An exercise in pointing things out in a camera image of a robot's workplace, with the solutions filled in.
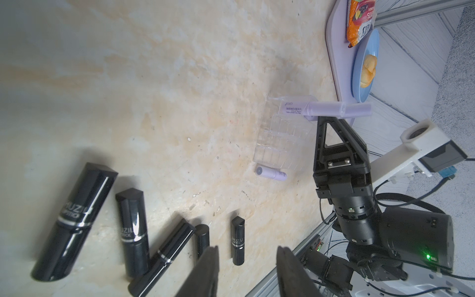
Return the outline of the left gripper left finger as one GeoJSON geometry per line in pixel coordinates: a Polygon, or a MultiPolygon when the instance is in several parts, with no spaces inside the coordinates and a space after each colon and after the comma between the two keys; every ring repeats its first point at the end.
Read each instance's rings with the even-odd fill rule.
{"type": "Polygon", "coordinates": [[[220,271],[218,246],[207,247],[176,297],[215,297],[220,271]]]}

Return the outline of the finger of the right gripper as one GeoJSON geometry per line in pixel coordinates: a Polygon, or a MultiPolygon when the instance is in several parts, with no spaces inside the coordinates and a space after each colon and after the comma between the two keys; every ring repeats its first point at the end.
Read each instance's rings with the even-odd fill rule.
{"type": "Polygon", "coordinates": [[[336,117],[319,117],[317,120],[317,138],[315,144],[315,163],[342,162],[369,163],[366,143],[346,122],[336,117]],[[327,145],[327,128],[331,127],[340,144],[327,145]]]}

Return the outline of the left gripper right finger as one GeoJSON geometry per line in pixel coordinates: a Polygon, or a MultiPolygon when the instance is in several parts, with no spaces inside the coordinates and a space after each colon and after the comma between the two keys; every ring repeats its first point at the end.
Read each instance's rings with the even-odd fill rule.
{"type": "Polygon", "coordinates": [[[281,297],[321,297],[315,283],[292,250],[277,248],[277,277],[281,297]]]}

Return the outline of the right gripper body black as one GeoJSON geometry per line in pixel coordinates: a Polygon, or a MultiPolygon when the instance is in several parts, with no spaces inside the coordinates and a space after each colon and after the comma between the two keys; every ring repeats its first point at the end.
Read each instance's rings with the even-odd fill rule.
{"type": "Polygon", "coordinates": [[[317,145],[313,178],[320,199],[371,196],[371,166],[367,146],[317,145]]]}

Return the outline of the purple lipstick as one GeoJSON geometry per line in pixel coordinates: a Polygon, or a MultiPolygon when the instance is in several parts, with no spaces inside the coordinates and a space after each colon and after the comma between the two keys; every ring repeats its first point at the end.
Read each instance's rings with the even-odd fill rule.
{"type": "Polygon", "coordinates": [[[346,105],[342,116],[344,119],[360,118],[372,115],[372,105],[370,103],[355,103],[346,105]]]}
{"type": "Polygon", "coordinates": [[[342,117],[346,105],[340,102],[283,102],[279,108],[282,115],[342,117]]]}
{"type": "Polygon", "coordinates": [[[258,165],[256,167],[256,175],[262,178],[277,180],[277,181],[285,181],[287,180],[287,174],[281,172],[280,170],[265,167],[262,165],[258,165]]]}

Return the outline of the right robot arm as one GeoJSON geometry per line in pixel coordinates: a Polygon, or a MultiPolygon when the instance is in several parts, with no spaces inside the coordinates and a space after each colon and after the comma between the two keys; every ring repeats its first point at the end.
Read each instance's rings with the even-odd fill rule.
{"type": "Polygon", "coordinates": [[[464,162],[466,153],[424,120],[402,134],[397,148],[370,161],[366,143],[345,120],[321,116],[317,123],[317,195],[333,206],[333,228],[348,246],[346,258],[309,250],[304,267],[339,297],[350,295],[354,273],[368,284],[407,280],[404,265],[411,264],[450,276],[455,249],[451,216],[424,197],[380,193],[379,188],[399,176],[446,170],[464,162]]]}

